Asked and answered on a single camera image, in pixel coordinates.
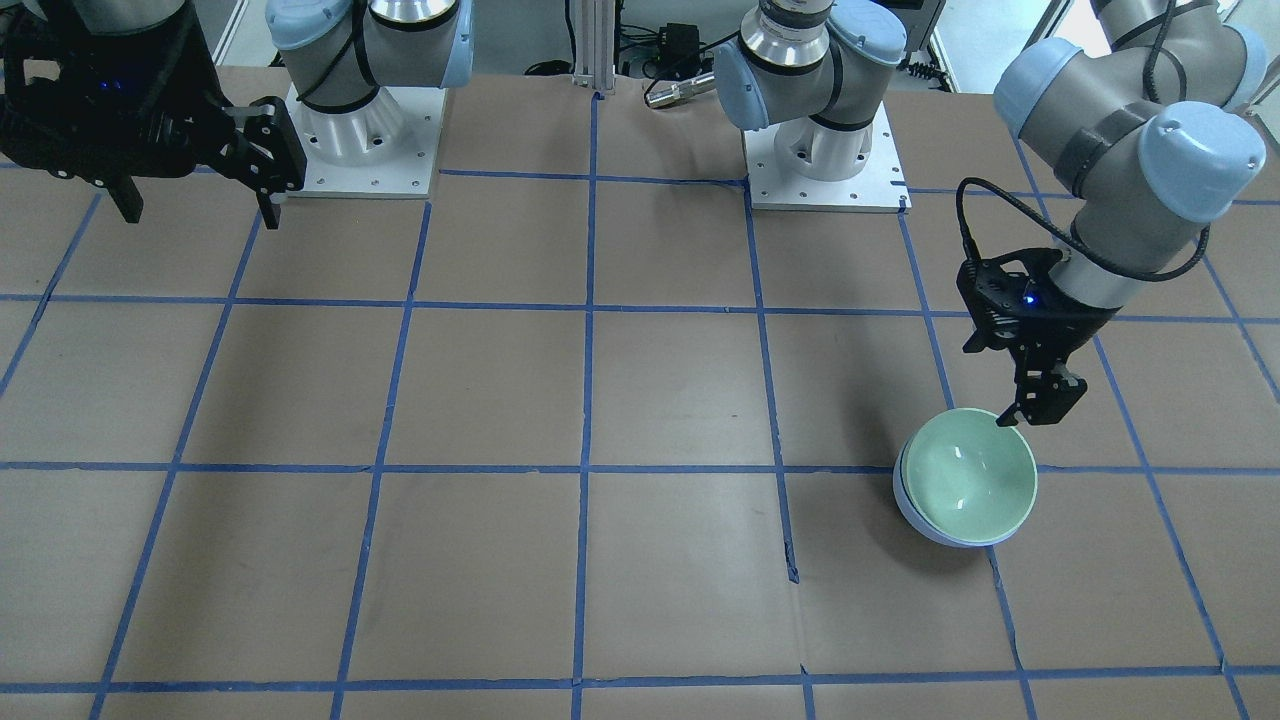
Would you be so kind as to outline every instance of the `metal base plate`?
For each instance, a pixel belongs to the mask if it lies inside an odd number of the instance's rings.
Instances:
[[[376,165],[333,165],[307,150],[307,181],[297,197],[384,197],[429,199],[435,181],[435,160],[440,146],[444,102],[448,91],[439,87],[389,87],[404,111],[407,135],[397,152]],[[289,113],[300,108],[298,91],[289,87],[285,99]]]
[[[876,140],[867,165],[863,172],[841,182],[806,178],[778,163],[773,152],[773,136],[778,127],[742,133],[746,167],[750,169],[751,206],[756,210],[897,213],[911,206],[883,104],[876,111]]]

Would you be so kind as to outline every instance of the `blue tape grid line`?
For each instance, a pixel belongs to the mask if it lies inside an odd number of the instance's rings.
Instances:
[[[13,382],[13,374],[18,372],[18,364],[22,363],[23,355],[27,354],[31,338],[36,336],[36,328],[40,325],[40,320],[45,316],[45,310],[49,307],[49,299],[54,296],[54,290],[56,290],[58,283],[61,282],[63,274],[67,272],[67,266],[70,265],[76,249],[78,249],[81,241],[84,240],[84,233],[88,231],[88,224],[93,219],[93,213],[97,211],[97,205],[101,200],[102,196],[95,195],[93,200],[90,201],[88,208],[84,210],[84,217],[81,219],[81,224],[76,229],[76,234],[67,246],[67,252],[63,254],[61,261],[59,261],[58,266],[54,269],[54,275],[45,286],[45,292],[40,296],[40,304],[36,305],[36,310],[31,315],[31,322],[27,323],[27,331],[22,334],[22,341],[18,342],[18,348],[9,360],[9,365],[5,368],[4,375],[0,375],[0,397],[4,397],[5,391],[9,389],[9,383]]]
[[[588,512],[591,492],[591,389],[595,372],[595,237],[596,191],[599,190],[600,101],[591,95],[590,181],[586,213],[586,325],[582,351],[582,454],[577,468],[577,564],[573,570],[573,684],[570,701],[571,720],[582,719],[582,675],[586,656],[586,541],[590,527]]]
[[[938,372],[938,384],[942,387],[942,397],[946,401],[948,409],[956,406],[955,395],[951,391],[951,380],[947,378],[946,363],[942,359],[942,345],[938,342],[937,328],[933,323],[933,313],[929,309],[929,297],[924,290],[924,275],[920,272],[920,263],[915,254],[915,243],[911,240],[911,231],[906,223],[906,208],[904,206],[897,215],[897,224],[902,232],[902,243],[906,247],[906,256],[911,265],[911,275],[915,279],[915,291],[920,297],[920,309],[924,313],[924,328],[929,334],[929,346],[933,350],[933,363]],[[1005,582],[1000,574],[1000,559],[996,556],[995,547],[986,548],[987,562],[991,564],[992,584],[996,591],[996,600],[1000,603],[1000,614],[1005,623],[1005,634],[1009,638],[1009,651],[1014,659],[1014,673],[1018,679],[1019,689],[1023,693],[1023,703],[1027,707],[1028,720],[1038,720],[1039,716],[1036,711],[1036,700],[1032,697],[1032,685],[1027,678],[1025,669],[1023,667],[1021,655],[1018,651],[1018,630],[1014,626],[1014,614],[1009,605],[1009,596],[1005,592]]]
[[[47,460],[3,460],[0,471],[59,471],[86,470],[99,473],[157,473],[166,471],[169,462],[83,462]],[[372,465],[255,465],[236,462],[179,462],[179,473],[278,473],[307,475],[340,475],[372,473]],[[1142,475],[1147,469],[1125,465],[1039,465],[1041,474],[1080,475],[1101,473],[1111,475]],[[893,468],[881,465],[785,465],[788,475],[887,475]],[[404,475],[503,475],[503,474],[558,474],[570,475],[582,470],[581,465],[393,465],[383,466],[384,474]],[[742,475],[773,474],[776,465],[589,465],[594,475]],[[1157,475],[1225,477],[1225,478],[1280,478],[1280,468],[1179,468],[1152,465]]]
[[[1236,675],[1277,676],[1280,666],[1244,665],[1233,667]],[[1116,679],[1116,678],[1212,678],[1221,673],[1213,665],[1172,665],[1147,667],[1064,667],[1027,670],[1034,682]],[[397,679],[349,680],[348,693],[357,692],[466,692],[466,691],[571,691],[609,688],[716,688],[716,687],[814,687],[814,685],[891,685],[891,684],[946,684],[946,683],[1009,683],[1016,682],[1016,670],[963,670],[943,673],[854,673],[812,675],[754,675],[754,676],[643,676],[643,678],[588,678],[577,683],[571,678],[512,678],[512,679]],[[131,682],[111,683],[108,694],[147,693],[332,693],[334,680],[276,680],[257,683],[251,680],[204,682]],[[3,694],[87,694],[99,688],[97,683],[0,683]]]
[[[248,259],[253,254],[253,243],[257,241],[257,233],[261,229],[261,215],[255,215],[253,224],[248,232],[248,240],[244,241],[244,251],[241,254],[239,264],[236,266],[236,275],[232,279],[230,290],[227,292],[227,302],[223,305],[221,316],[218,319],[218,329],[214,331],[214,338],[209,345],[209,352],[205,355],[205,365],[200,372],[200,380],[196,383],[196,389],[191,396],[189,405],[187,406],[187,415],[182,423],[182,432],[178,433],[178,443],[174,447],[173,459],[169,461],[164,484],[160,488],[160,497],[156,500],[156,509],[151,516],[151,525],[147,529],[146,541],[142,543],[142,553],[138,557],[138,565],[133,574],[133,583],[129,587],[129,594],[124,601],[124,609],[120,612],[120,621],[116,625],[115,637],[111,641],[111,650],[108,653],[106,664],[102,667],[102,679],[100,680],[97,692],[93,696],[93,705],[90,708],[88,715],[90,720],[97,720],[102,714],[102,703],[106,702],[106,694],[111,687],[111,679],[115,675],[116,664],[120,660],[120,651],[124,647],[124,638],[129,632],[129,623],[133,620],[133,611],[137,607],[138,596],[142,592],[142,582],[146,579],[147,568],[151,564],[151,553],[155,550],[156,538],[160,534],[160,525],[164,521],[165,509],[169,506],[169,497],[173,495],[174,480],[178,477],[178,465],[182,462],[182,455],[187,448],[187,441],[191,438],[191,429],[196,423],[200,401],[205,395],[205,387],[209,384],[209,377],[214,370],[214,359],[218,356],[218,348],[221,346],[223,336],[227,332],[227,323],[230,320],[232,310],[234,309],[234,305],[230,301],[239,291],[241,281],[244,278],[244,268],[248,266]]]
[[[369,515],[365,519],[365,532],[360,543],[360,560],[356,565],[356,582],[351,592],[351,609],[347,612],[347,629],[343,634],[342,655],[338,660],[337,687],[333,691],[333,703],[329,717],[342,717],[342,705],[346,697],[347,678],[351,673],[351,657],[356,648],[356,629],[360,625],[360,609],[365,597],[365,578],[369,574],[369,556],[374,547],[374,528],[378,523],[378,505],[381,498],[383,475],[387,473],[387,447],[390,445],[392,423],[396,419],[396,401],[399,396],[401,370],[404,368],[404,351],[408,346],[410,327],[413,320],[413,299],[417,295],[419,277],[422,273],[422,258],[426,254],[426,238],[431,225],[431,205],[422,208],[422,224],[417,237],[417,250],[413,255],[413,269],[410,273],[408,292],[402,302],[399,337],[396,341],[396,359],[392,361],[390,386],[387,388],[387,410],[383,414],[383,429],[378,438],[378,454],[374,460],[372,482],[369,488]]]
[[[0,295],[0,302],[32,302],[41,300],[38,295]],[[137,305],[223,305],[224,297],[198,296],[147,296],[147,295],[52,295],[49,302],[106,302]],[[233,305],[262,305],[289,307],[401,307],[399,300],[358,300],[358,299],[311,299],[311,297],[237,297]],[[549,313],[636,313],[636,314],[699,314],[699,315],[823,315],[823,316],[879,316],[879,318],[920,318],[922,310],[906,307],[759,307],[721,306],[721,305],[586,305],[559,302],[461,302],[444,300],[417,300],[415,309],[431,310],[509,310],[509,311],[549,311]],[[934,318],[968,319],[963,310],[929,310]],[[1261,316],[1215,316],[1215,315],[1116,315],[1121,323],[1161,323],[1161,324],[1211,324],[1211,325],[1280,325],[1280,318]]]
[[[1027,170],[1027,177],[1032,182],[1032,190],[1036,192],[1036,200],[1039,202],[1041,211],[1044,213],[1046,218],[1050,218],[1048,206],[1041,195],[1039,186],[1036,183],[1036,178],[1030,172],[1030,164],[1027,160],[1027,154],[1023,151],[1021,143],[1014,140],[1014,146],[1018,149],[1018,156],[1021,159],[1023,168]],[[1208,268],[1213,282],[1217,284],[1219,292],[1222,295],[1222,300],[1226,302],[1229,311],[1233,318],[1239,320],[1239,314],[1235,313],[1235,305],[1226,293],[1226,288],[1219,282],[1217,274],[1212,270],[1208,259],[1204,259],[1204,266]],[[1244,334],[1245,342],[1249,348],[1254,351],[1254,359],[1258,361],[1258,366],[1262,369],[1263,375],[1271,382],[1271,377],[1266,370],[1266,365],[1262,363],[1261,356],[1257,354],[1257,348],[1253,346],[1249,338],[1248,329],[1243,323],[1238,323],[1240,332]],[[1147,450],[1142,443],[1142,438],[1138,436],[1138,427],[1133,421],[1133,415],[1129,413],[1129,405],[1125,402],[1124,393],[1120,391],[1120,382],[1116,378],[1115,370],[1111,366],[1111,360],[1107,356],[1106,347],[1102,343],[1101,336],[1093,337],[1093,347],[1097,350],[1098,360],[1102,363],[1102,370],[1107,377],[1107,384],[1111,386],[1111,393],[1115,396],[1116,405],[1120,407],[1120,415],[1124,418],[1125,428],[1129,432],[1129,439],[1133,442],[1134,452],[1138,455],[1138,462],[1144,470],[1147,478],[1147,486],[1151,489],[1152,498],[1156,502],[1156,510],[1160,512],[1160,519],[1165,525],[1165,532],[1169,536],[1169,541],[1174,547],[1174,555],[1178,557],[1178,565],[1181,568],[1183,577],[1187,580],[1187,588],[1190,591],[1192,600],[1196,602],[1196,609],[1199,612],[1201,621],[1204,626],[1204,633],[1208,635],[1210,644],[1213,647],[1213,653],[1219,660],[1219,671],[1226,680],[1228,689],[1231,692],[1231,700],[1235,701],[1235,708],[1240,715],[1240,720],[1249,720],[1249,711],[1244,706],[1244,698],[1240,696],[1240,689],[1235,683],[1235,678],[1231,673],[1231,665],[1228,662],[1226,652],[1222,650],[1221,639],[1219,638],[1217,629],[1213,626],[1213,620],[1210,618],[1208,607],[1204,605],[1204,597],[1201,593],[1199,584],[1196,582],[1196,575],[1192,573],[1190,564],[1187,561],[1187,553],[1183,550],[1181,538],[1178,537],[1178,529],[1174,527],[1172,516],[1169,514],[1169,507],[1165,505],[1165,496],[1160,489],[1160,483],[1156,480],[1156,473],[1152,470],[1151,460],[1147,456]],[[1271,382],[1272,392],[1275,392],[1275,383]]]
[[[742,205],[746,213],[746,243],[751,256],[751,284],[755,292],[756,329],[760,333],[760,361],[764,370],[764,397],[769,411],[769,438],[773,445],[773,475],[778,486],[778,512],[782,519],[782,553],[787,565],[787,579],[800,582],[796,565],[795,536],[791,533],[791,501],[787,495],[787,471],[782,461],[782,429],[778,424],[778,401],[773,386],[773,357],[769,354],[769,328],[764,313],[764,282],[760,275],[760,254],[755,237],[755,214],[751,210],[751,188],[742,187]]]
[[[1280,387],[1276,387],[1276,380],[1271,375],[1271,370],[1267,368],[1266,360],[1262,359],[1262,354],[1258,352],[1257,343],[1253,342],[1253,336],[1249,333],[1249,328],[1245,327],[1244,320],[1240,318],[1240,313],[1235,309],[1235,302],[1231,301],[1231,296],[1226,292],[1226,284],[1222,283],[1222,278],[1219,277],[1217,270],[1213,264],[1210,263],[1208,258],[1204,258],[1204,269],[1208,270],[1208,277],[1213,278],[1213,284],[1217,287],[1217,292],[1222,295],[1222,302],[1226,302],[1226,310],[1231,314],[1231,319],[1235,322],[1236,327],[1240,328],[1240,336],[1244,337],[1244,345],[1249,346],[1249,354],[1253,355],[1253,361],[1258,364],[1258,370],[1262,372],[1262,378],[1267,380],[1267,387],[1271,388],[1271,397],[1280,402]]]

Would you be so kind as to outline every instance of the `power adapter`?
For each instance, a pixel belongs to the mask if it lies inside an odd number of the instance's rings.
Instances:
[[[658,29],[658,79],[689,79],[701,72],[698,26],[668,23]]]

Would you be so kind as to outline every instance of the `light blue joint cap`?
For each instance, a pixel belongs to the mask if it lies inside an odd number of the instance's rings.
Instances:
[[[476,56],[475,47],[471,37],[471,0],[461,0],[453,47],[449,50],[449,61],[444,65],[444,79],[440,81],[440,87],[462,87],[471,82]]]
[[[769,111],[764,106],[760,83],[755,81],[751,64],[736,45],[716,49],[716,91],[728,120],[741,129],[769,127]]]
[[[1267,147],[1244,118],[1208,102],[1175,102],[1147,120],[1138,161],[1156,197],[1179,218],[1212,223],[1262,172]]]
[[[324,37],[347,17],[351,0],[269,0],[266,27],[279,50],[297,50]]]
[[[906,56],[902,20],[870,0],[841,0],[832,5],[827,28],[841,45],[873,63],[897,65]]]
[[[1048,92],[1048,86],[1080,53],[1079,46],[1061,37],[1050,37],[1024,50],[1000,76],[995,92],[996,113],[1015,137],[1023,136],[1027,119]]]
[[[1244,40],[1244,74],[1240,76],[1240,85],[1236,86],[1235,95],[1222,104],[1222,108],[1235,111],[1243,108],[1262,87],[1262,81],[1267,74],[1267,44],[1261,35],[1249,27],[1230,23],[1226,23],[1226,27],[1234,29]]]

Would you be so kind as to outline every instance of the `bowl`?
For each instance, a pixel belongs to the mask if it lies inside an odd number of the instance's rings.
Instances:
[[[1030,515],[1038,475],[1027,439],[974,407],[947,410],[902,446],[893,493],[904,518],[951,547],[1009,539]]]

